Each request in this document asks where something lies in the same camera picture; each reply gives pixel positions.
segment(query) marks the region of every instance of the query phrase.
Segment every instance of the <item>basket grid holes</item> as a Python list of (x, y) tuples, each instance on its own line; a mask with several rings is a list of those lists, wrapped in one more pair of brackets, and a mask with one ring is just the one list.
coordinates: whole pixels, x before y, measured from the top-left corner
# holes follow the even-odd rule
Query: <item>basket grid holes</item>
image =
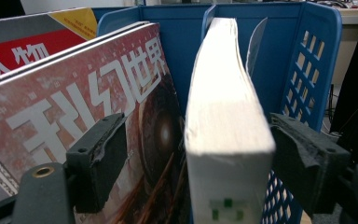
[(292, 215), (290, 202), (293, 200), (293, 195), (283, 187), (282, 181), (275, 175), (269, 175), (268, 184), (266, 196), (268, 200), (264, 204), (261, 223), (288, 223)]
[[(308, 31), (305, 31), (300, 46), (309, 57), (313, 57), (316, 61), (319, 61), (324, 51), (324, 42)], [(311, 90), (315, 88), (318, 78), (319, 70), (313, 66), (303, 52), (299, 52), (296, 69), (286, 96), (287, 102), (283, 110), (285, 115), (296, 118), (308, 125), (307, 118), (310, 116), (315, 102)]]

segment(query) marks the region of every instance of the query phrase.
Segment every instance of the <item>basket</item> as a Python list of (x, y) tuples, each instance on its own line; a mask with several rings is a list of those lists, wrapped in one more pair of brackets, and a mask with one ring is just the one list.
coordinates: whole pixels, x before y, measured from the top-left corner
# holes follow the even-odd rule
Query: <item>basket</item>
[[(341, 36), (341, 17), (310, 2), (129, 7), (104, 13), (97, 35), (136, 21), (160, 24), (160, 39), (182, 114), (197, 52), (212, 17), (236, 18), (242, 59), (254, 28), (268, 18), (252, 81), (266, 117), (282, 113), (319, 132)], [(261, 223), (299, 223), (302, 209), (270, 172)]]

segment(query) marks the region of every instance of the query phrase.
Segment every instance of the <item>desk surface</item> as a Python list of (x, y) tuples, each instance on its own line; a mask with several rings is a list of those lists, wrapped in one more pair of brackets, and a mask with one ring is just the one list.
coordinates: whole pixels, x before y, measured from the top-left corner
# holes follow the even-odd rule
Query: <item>desk surface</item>
[(338, 8), (341, 13), (342, 24), (358, 24), (358, 8)]

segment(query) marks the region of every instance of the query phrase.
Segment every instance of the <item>screw hole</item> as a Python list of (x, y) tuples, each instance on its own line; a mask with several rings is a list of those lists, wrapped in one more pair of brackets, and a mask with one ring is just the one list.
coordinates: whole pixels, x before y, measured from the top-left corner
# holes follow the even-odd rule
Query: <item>screw hole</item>
[(36, 177), (36, 178), (41, 178), (41, 177), (45, 177), (45, 176), (51, 175), (53, 172), (54, 172), (54, 168), (53, 168), (53, 167), (51, 167), (51, 166), (46, 166), (46, 167), (42, 167), (42, 168), (39, 168), (38, 170), (36, 170), (36, 171), (33, 173), (33, 176)]
[(87, 149), (82, 147), (82, 148), (80, 148), (80, 149), (78, 150), (78, 152), (84, 153), (84, 152), (87, 152)]

